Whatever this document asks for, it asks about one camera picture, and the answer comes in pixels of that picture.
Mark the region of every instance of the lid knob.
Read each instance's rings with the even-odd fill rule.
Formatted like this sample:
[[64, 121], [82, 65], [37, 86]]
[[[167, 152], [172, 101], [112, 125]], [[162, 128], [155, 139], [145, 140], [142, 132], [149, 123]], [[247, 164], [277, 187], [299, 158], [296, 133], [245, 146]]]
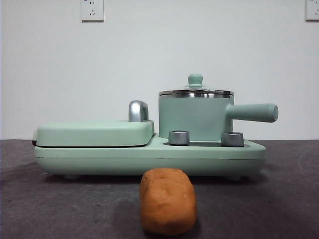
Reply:
[[203, 76], [201, 74], [190, 74], [188, 76], [189, 85], [201, 85], [203, 83]]

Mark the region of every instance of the bread loaf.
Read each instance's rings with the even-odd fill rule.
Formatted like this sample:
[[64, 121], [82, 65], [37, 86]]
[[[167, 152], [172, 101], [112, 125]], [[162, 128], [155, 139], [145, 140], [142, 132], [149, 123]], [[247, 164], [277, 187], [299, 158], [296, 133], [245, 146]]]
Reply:
[[179, 169], [147, 171], [140, 183], [141, 224], [145, 231], [175, 236], [196, 222], [196, 198], [188, 176]]

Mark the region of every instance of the metal handle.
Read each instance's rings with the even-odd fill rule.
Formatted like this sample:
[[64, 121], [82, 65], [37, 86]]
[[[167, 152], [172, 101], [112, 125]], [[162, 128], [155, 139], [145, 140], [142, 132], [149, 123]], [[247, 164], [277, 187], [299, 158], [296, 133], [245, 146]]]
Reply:
[[129, 105], [129, 122], [149, 120], [149, 107], [143, 101], [132, 101]]

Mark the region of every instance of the appliance base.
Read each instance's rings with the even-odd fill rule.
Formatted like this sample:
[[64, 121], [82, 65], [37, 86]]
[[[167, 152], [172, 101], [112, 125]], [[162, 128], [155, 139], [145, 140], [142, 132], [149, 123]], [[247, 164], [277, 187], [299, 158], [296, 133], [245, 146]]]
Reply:
[[36, 163], [47, 173], [66, 175], [143, 175], [152, 168], [179, 168], [187, 175], [240, 177], [258, 173], [266, 148], [245, 140], [244, 147], [171, 146], [155, 134], [142, 147], [39, 147]]

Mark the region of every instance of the silver knob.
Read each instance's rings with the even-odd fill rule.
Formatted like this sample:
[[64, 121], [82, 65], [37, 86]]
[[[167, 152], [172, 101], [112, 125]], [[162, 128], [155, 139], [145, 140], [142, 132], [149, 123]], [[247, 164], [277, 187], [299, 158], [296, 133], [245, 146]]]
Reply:
[[189, 132], [182, 130], [174, 130], [168, 133], [168, 143], [172, 145], [188, 145]]
[[241, 132], [225, 132], [221, 135], [221, 144], [229, 147], [243, 147], [244, 135]]

